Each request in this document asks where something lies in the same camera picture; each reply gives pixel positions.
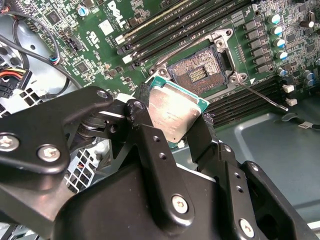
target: hex bolt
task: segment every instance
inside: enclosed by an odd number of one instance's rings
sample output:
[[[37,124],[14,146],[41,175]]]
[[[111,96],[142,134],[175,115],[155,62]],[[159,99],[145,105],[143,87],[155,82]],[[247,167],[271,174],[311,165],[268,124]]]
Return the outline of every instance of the hex bolt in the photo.
[[[255,231],[247,220],[243,218],[240,219],[239,225],[245,235],[247,235],[249,238],[253,238],[255,236]]]
[[[227,152],[231,153],[231,148],[230,148],[228,145],[224,145],[224,149],[225,149]]]
[[[185,214],[188,211],[188,204],[186,200],[183,199],[183,197],[175,195],[172,197],[172,204],[174,209],[180,213]]]
[[[11,152],[19,147],[19,140],[11,135],[0,136],[0,151]]]
[[[38,157],[46,162],[54,162],[56,160],[58,160],[60,158],[60,151],[52,146],[52,145],[47,145],[47,146],[43,146],[38,150]]]

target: capacitor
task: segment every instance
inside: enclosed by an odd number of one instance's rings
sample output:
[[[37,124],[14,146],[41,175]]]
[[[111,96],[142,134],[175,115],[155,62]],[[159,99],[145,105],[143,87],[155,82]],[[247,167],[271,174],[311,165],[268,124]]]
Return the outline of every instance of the capacitor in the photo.
[[[268,17],[268,23],[270,24],[278,24],[281,20],[281,17],[279,14],[272,14]]]
[[[309,21],[312,21],[312,22],[316,21],[316,15],[313,11],[308,13],[308,19],[309,19]]]
[[[279,68],[276,70],[276,73],[277,73],[279,76],[283,77],[283,76],[287,75],[288,72],[287,72],[286,70],[284,70],[282,67],[279,67]]]
[[[89,15],[89,9],[85,6],[79,6],[77,8],[77,11],[80,17],[85,17]]]
[[[273,41],[273,45],[280,49],[283,49],[286,46],[286,41],[281,38],[277,38]]]
[[[274,26],[271,28],[270,33],[273,35],[280,35],[283,32],[283,29],[281,26]]]
[[[303,72],[302,76],[303,76],[306,80],[309,80],[309,81],[315,79],[315,75],[314,75],[311,71],[309,71],[309,70],[305,70],[305,71]]]
[[[276,58],[280,60],[285,60],[288,57],[288,53],[285,51],[278,51]]]
[[[308,87],[312,87],[313,85],[315,85],[315,80],[314,79],[312,79],[312,80],[305,79],[304,84],[307,85]]]
[[[300,22],[300,27],[302,28],[308,28],[308,29],[312,29],[315,25],[315,22],[314,21],[301,21]]]

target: chip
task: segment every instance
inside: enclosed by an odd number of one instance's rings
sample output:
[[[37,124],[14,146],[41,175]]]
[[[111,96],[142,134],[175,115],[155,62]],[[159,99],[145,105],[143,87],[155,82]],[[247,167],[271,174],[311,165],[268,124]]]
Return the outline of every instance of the chip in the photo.
[[[116,70],[114,70],[114,69],[111,69],[110,71],[109,71],[109,75],[110,75],[110,77],[114,77],[115,75],[117,75],[117,71]]]
[[[122,73],[124,71],[124,69],[121,67],[121,66],[117,66],[115,68],[115,70],[118,72],[118,73]]]
[[[206,47],[168,66],[167,70],[175,83],[196,95],[228,83],[223,64],[214,46]]]
[[[310,53],[312,52],[313,50],[315,50],[315,45],[314,44],[311,44],[309,46],[306,47],[306,52],[307,53]]]
[[[287,40],[288,42],[292,42],[292,41],[294,41],[295,39],[296,39],[296,36],[295,36],[294,33],[291,34],[291,35],[286,36],[286,40]]]
[[[89,68],[87,67],[87,65],[82,61],[80,62],[78,65],[75,66],[76,69],[78,69],[78,71],[83,74],[85,73],[86,71],[89,70]]]
[[[55,25],[55,24],[57,24],[58,22],[61,21],[61,18],[59,17],[59,15],[57,14],[57,12],[55,10],[53,10],[52,12],[47,14],[46,18],[49,20],[49,22],[52,25]]]
[[[293,76],[294,76],[294,77],[300,76],[300,71],[295,71],[295,72],[293,72]]]
[[[306,7],[305,4],[299,6],[299,12],[300,12],[300,13],[303,12],[303,11],[305,11],[305,10],[307,10],[307,7]]]
[[[283,65],[283,69],[286,71],[290,71],[291,70],[291,63],[287,63],[287,64]]]
[[[128,22],[129,22],[131,27],[134,27],[134,26],[139,24],[138,20],[135,17],[134,18],[130,18]]]

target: black cable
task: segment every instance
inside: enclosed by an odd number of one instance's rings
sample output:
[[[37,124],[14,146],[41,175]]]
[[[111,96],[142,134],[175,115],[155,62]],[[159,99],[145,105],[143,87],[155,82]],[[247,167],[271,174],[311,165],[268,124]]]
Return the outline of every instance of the black cable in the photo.
[[[45,58],[39,54],[36,54],[32,51],[29,51],[21,46],[18,46],[17,44],[15,44],[14,42],[10,41],[9,39],[5,38],[3,35],[0,34],[0,42],[3,42],[4,44],[8,45],[9,47],[16,49],[24,54],[27,54],[35,59],[38,59],[41,62],[44,62],[48,65],[50,65],[51,67],[57,69],[60,73],[62,73],[63,75],[65,75],[78,89],[81,89],[82,86],[77,82],[77,80],[71,76],[69,73],[67,73],[64,69],[62,69],[60,66],[55,66],[52,64],[52,62],[48,59]]]
[[[19,26],[19,20],[16,19],[16,20],[14,20],[13,25],[12,25],[12,36],[13,36],[14,43],[17,44],[18,46],[22,47],[20,40],[19,40],[19,37],[18,37],[18,26]],[[19,54],[21,57],[23,69],[29,70],[30,63],[29,63],[29,59],[28,59],[27,55],[21,51],[19,51]]]
[[[30,19],[38,24],[40,24],[43,29],[45,30],[45,32],[48,34],[49,38],[51,39],[52,43],[53,43],[53,46],[54,46],[54,51],[55,51],[55,57],[60,57],[59,55],[59,48],[58,48],[58,44],[54,38],[54,36],[52,35],[51,31],[46,27],[45,24],[43,24],[40,20],[34,18],[33,16],[30,16],[30,15],[27,15],[27,14],[24,14],[22,12],[18,12],[18,11],[8,11],[8,12],[3,12],[0,14],[0,17],[3,17],[3,16],[6,16],[6,15],[14,15],[14,16],[20,16],[20,17],[24,17],[26,19]]]
[[[59,95],[63,94],[67,90],[67,88],[69,87],[69,84],[70,84],[70,80],[69,80],[69,78],[67,78],[65,80],[63,88],[59,92],[57,92],[57,93],[48,93],[48,94],[45,94],[45,95],[41,96],[40,98],[41,99],[54,99],[54,98],[58,97]]]

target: black plastic part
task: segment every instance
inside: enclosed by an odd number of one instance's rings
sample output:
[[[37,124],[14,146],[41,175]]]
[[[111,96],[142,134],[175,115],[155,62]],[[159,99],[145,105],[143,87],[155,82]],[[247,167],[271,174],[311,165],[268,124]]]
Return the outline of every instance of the black plastic part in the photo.
[[[112,152],[111,169],[117,171],[140,159],[153,219],[169,235],[181,234],[192,224],[195,209],[166,138],[160,129],[153,127],[142,102],[129,100],[125,112],[131,131],[116,157]],[[181,214],[174,209],[173,196],[184,198],[188,204],[186,213]]]
[[[0,182],[31,190],[59,185],[70,163],[65,140],[69,132],[64,132],[64,127],[108,108],[113,102],[110,94],[102,98],[97,91],[101,89],[86,87],[0,119],[0,135],[12,135],[19,140],[17,149],[1,152]],[[44,145],[56,147],[60,158],[54,162],[41,160],[37,152]]]
[[[232,149],[217,142],[213,132],[208,131],[208,123],[200,116],[188,131],[187,140],[192,160],[198,164],[199,172],[215,178],[219,185],[217,213],[221,235],[224,239],[247,239],[239,224],[241,219],[245,219],[255,233],[250,239],[259,240],[246,176],[238,168]]]
[[[240,168],[247,177],[256,222],[268,239],[318,240],[259,165],[246,161]]]
[[[52,240],[221,240],[217,185],[178,168],[196,209],[196,218],[172,238],[152,220],[143,167],[134,164],[70,199],[60,211]]]
[[[27,70],[25,72],[25,74],[23,75],[21,82],[19,83],[18,89],[24,91],[26,89],[31,77],[32,77],[32,71]]]

